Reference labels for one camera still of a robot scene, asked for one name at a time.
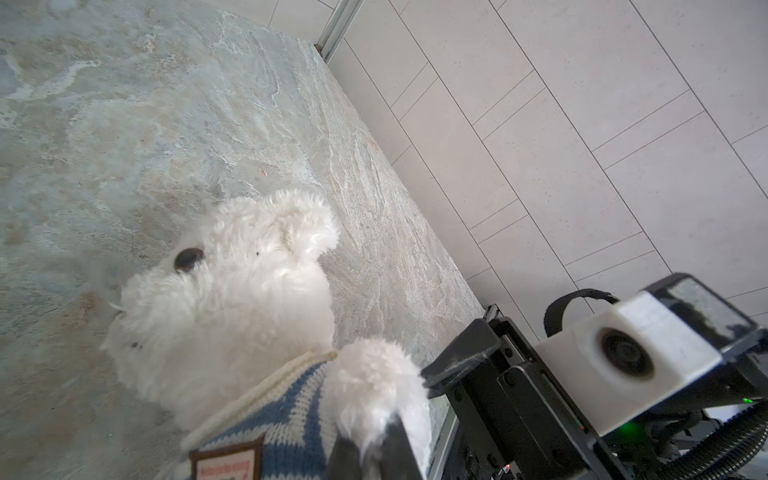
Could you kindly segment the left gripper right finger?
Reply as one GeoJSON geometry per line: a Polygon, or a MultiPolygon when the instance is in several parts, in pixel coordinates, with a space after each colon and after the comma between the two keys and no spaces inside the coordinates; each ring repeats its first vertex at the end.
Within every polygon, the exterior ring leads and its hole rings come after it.
{"type": "Polygon", "coordinates": [[[393,417],[385,431],[378,466],[382,480],[423,479],[407,432],[398,415],[393,417]]]}

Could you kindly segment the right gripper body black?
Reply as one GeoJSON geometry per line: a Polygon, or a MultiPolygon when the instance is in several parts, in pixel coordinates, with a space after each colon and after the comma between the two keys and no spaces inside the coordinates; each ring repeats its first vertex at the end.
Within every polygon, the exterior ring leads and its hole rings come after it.
{"type": "Polygon", "coordinates": [[[455,337],[422,376],[430,398],[450,403],[432,479],[629,476],[495,305],[455,337]]]}

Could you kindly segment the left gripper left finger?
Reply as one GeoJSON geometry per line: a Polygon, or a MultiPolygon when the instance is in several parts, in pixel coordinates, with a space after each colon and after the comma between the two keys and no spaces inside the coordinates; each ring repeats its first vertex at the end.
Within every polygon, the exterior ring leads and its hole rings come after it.
{"type": "Polygon", "coordinates": [[[325,480],[363,480],[375,478],[375,456],[362,452],[348,438],[339,435],[334,443],[323,478],[325,480]]]}

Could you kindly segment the blue white striped sweater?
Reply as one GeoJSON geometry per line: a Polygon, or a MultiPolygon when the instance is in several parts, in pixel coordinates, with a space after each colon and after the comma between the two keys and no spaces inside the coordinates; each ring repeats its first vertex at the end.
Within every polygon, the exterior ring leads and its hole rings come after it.
{"type": "Polygon", "coordinates": [[[321,479],[337,433],[320,412],[334,353],[304,354],[183,439],[158,479],[321,479]]]}

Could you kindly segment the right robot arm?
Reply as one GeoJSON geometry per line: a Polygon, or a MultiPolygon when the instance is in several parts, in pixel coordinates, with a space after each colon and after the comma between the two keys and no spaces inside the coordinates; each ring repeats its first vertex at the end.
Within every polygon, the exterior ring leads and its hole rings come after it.
{"type": "Polygon", "coordinates": [[[638,297],[537,345],[494,315],[423,375],[449,478],[728,479],[767,441],[767,333],[728,307],[638,297]]]}

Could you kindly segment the white teddy bear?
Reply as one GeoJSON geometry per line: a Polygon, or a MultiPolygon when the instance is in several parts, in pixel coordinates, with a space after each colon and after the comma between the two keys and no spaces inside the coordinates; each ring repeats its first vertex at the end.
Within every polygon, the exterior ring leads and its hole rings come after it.
{"type": "Polygon", "coordinates": [[[186,438],[289,361],[334,353],[321,415],[337,437],[374,453],[374,479],[398,415],[424,478],[432,427],[418,366],[384,339],[333,345],[320,258],[338,239],[332,209],[313,194],[283,190],[222,203],[123,287],[102,345],[118,379],[169,412],[186,438]]]}

